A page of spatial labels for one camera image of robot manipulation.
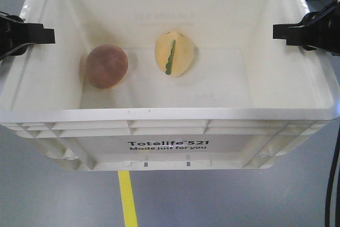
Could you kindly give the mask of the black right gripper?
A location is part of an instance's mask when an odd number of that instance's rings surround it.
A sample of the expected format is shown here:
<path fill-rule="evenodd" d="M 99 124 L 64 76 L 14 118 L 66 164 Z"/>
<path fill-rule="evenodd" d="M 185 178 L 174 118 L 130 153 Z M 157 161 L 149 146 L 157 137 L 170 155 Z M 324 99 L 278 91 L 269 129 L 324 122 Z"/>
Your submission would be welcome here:
<path fill-rule="evenodd" d="M 306 14 L 302 22 L 304 25 L 274 24 L 273 39 L 286 40 L 287 45 L 302 46 L 306 51 L 319 48 L 339 56 L 339 0 Z"/>

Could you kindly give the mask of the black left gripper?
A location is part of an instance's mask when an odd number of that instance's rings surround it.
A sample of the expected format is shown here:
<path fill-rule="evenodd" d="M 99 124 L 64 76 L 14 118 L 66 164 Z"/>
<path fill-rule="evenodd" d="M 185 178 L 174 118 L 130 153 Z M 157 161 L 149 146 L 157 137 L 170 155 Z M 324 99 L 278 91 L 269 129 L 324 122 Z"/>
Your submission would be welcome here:
<path fill-rule="evenodd" d="M 9 20 L 16 22 L 10 25 Z M 44 28 L 40 23 L 24 23 L 24 20 L 17 15 L 1 12 L 1 61 L 8 56 L 24 54 L 28 45 L 54 43 L 54 29 Z M 8 54 L 12 48 L 19 49 Z"/>

